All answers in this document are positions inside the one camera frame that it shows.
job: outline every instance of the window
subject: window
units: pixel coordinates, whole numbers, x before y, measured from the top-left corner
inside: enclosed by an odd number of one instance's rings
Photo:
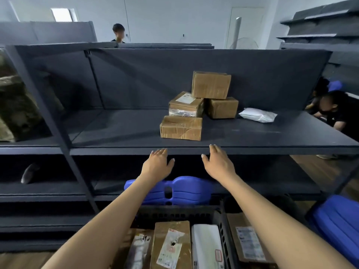
[[[51,11],[55,21],[77,21],[73,8],[52,8]]]

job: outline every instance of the bright window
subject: bright window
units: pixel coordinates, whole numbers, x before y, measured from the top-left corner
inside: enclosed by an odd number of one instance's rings
[[[55,21],[74,21],[68,8],[52,8],[51,11]]]

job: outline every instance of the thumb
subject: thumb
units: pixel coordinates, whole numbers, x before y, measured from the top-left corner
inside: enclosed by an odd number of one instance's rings
[[[202,154],[201,157],[202,157],[204,167],[206,167],[206,165],[209,163],[209,160],[208,160],[207,156],[204,154]]]
[[[174,167],[174,158],[169,161],[169,163],[167,164],[167,167],[170,171],[172,171],[172,169]]]

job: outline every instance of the white shipping label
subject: white shipping label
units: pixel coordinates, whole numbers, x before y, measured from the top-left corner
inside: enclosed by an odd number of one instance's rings
[[[246,259],[265,261],[263,249],[253,227],[236,227],[237,236]]]
[[[184,235],[183,232],[168,229],[164,239],[161,251],[159,253],[157,264],[168,269],[176,269],[177,261],[180,256],[182,244],[179,244],[179,238]]]
[[[124,269],[142,269],[145,261],[148,247],[150,245],[151,236],[138,234],[132,241],[130,251],[128,253]]]
[[[195,100],[195,98],[192,97],[192,94],[190,93],[185,93],[183,94],[180,98],[178,98],[176,100],[176,102],[181,102],[181,103],[192,103]]]

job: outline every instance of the brown floor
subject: brown floor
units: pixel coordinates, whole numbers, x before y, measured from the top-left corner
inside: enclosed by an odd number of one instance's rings
[[[325,161],[316,156],[292,156],[303,170],[323,189],[330,187],[341,170],[345,170],[351,160]],[[344,189],[343,195],[359,201],[359,177],[353,179]],[[297,204],[307,211],[314,202],[301,201]],[[0,254],[0,269],[40,269],[52,253],[3,253]]]

